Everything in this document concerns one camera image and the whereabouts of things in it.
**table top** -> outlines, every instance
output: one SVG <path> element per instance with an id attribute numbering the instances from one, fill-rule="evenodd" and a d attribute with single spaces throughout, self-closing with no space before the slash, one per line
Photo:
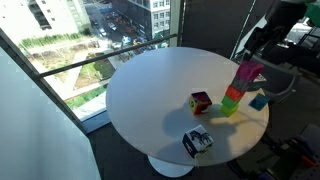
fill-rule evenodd
<path id="1" fill-rule="evenodd" d="M 200 166 L 220 164 L 249 151 L 262 137 L 269 109 L 249 102 L 260 89 L 247 92 L 238 111 L 225 117 L 221 100 L 238 65 L 212 52 L 169 47 L 133 57 L 117 69 L 107 88 L 107 112 L 120 135 L 141 152 L 181 165 L 194 165 L 182 144 L 186 131 L 202 125 L 214 139 Z M 188 106 L 193 92 L 206 91 L 213 105 L 194 116 Z"/>

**green lawn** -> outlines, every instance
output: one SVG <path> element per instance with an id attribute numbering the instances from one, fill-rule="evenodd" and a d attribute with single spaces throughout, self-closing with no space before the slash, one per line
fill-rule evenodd
<path id="1" fill-rule="evenodd" d="M 99 54 L 91 54 L 87 58 L 98 56 Z M 114 67 L 108 59 L 100 60 L 90 64 L 82 66 L 76 87 L 81 88 L 93 83 L 100 82 L 111 78 L 115 72 Z"/>
<path id="2" fill-rule="evenodd" d="M 66 104 L 69 106 L 70 109 L 74 110 L 104 92 L 106 92 L 106 85 L 104 87 L 99 87 L 99 88 L 94 89 L 92 91 L 81 94 L 80 96 L 77 96 L 71 100 L 68 100 L 68 101 L 66 101 Z"/>

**blue block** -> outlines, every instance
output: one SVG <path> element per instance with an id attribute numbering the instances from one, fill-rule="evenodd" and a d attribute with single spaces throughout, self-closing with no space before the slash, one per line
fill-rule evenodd
<path id="1" fill-rule="evenodd" d="M 252 108 L 261 111 L 268 104 L 270 98 L 258 93 L 257 96 L 249 103 Z"/>

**building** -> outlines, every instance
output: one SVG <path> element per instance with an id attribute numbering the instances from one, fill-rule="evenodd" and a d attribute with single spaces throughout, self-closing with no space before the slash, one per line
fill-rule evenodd
<path id="1" fill-rule="evenodd" d="M 90 28 L 82 0 L 3 0 L 0 17 L 0 27 L 15 42 Z"/>
<path id="2" fill-rule="evenodd" d="M 112 4 L 148 40 L 169 34 L 170 0 L 113 0 Z"/>

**cube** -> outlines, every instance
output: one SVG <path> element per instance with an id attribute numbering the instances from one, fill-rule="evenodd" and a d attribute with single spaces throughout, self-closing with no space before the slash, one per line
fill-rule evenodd
<path id="1" fill-rule="evenodd" d="M 236 75 L 241 79 L 252 82 L 262 71 L 263 65 L 255 61 L 244 61 L 240 64 Z"/>
<path id="2" fill-rule="evenodd" d="M 211 105 L 212 102 L 208 94 L 204 91 L 192 93 L 190 96 L 189 106 L 194 115 L 208 112 L 208 107 Z"/>
<path id="3" fill-rule="evenodd" d="M 238 107 L 239 107 L 239 105 L 237 105 L 237 106 L 234 107 L 233 109 L 230 109 L 230 108 L 228 108 L 227 106 L 222 105 L 220 111 L 221 111 L 224 115 L 226 115 L 227 117 L 230 117 L 232 114 L 234 114 L 234 113 L 237 111 Z"/>
<path id="4" fill-rule="evenodd" d="M 246 92 L 251 82 L 241 79 L 239 76 L 235 76 L 231 83 L 231 86 L 237 89 L 239 92 Z"/>
<path id="5" fill-rule="evenodd" d="M 233 101 L 228 96 L 224 96 L 221 103 L 224 106 L 228 107 L 229 109 L 234 109 L 239 104 L 239 101 L 240 101 L 240 99 L 237 101 Z"/>
<path id="6" fill-rule="evenodd" d="M 240 92 L 232 86 L 228 86 L 228 89 L 226 91 L 226 96 L 228 96 L 233 101 L 241 100 L 244 94 L 245 92 Z"/>
<path id="7" fill-rule="evenodd" d="M 261 111 L 263 107 L 268 104 L 269 100 L 270 98 L 258 93 L 257 96 L 249 103 L 249 106 L 257 111 Z"/>
<path id="8" fill-rule="evenodd" d="M 184 147 L 192 158 L 196 154 L 203 154 L 208 151 L 213 142 L 210 134 L 201 125 L 187 131 L 182 139 Z"/>

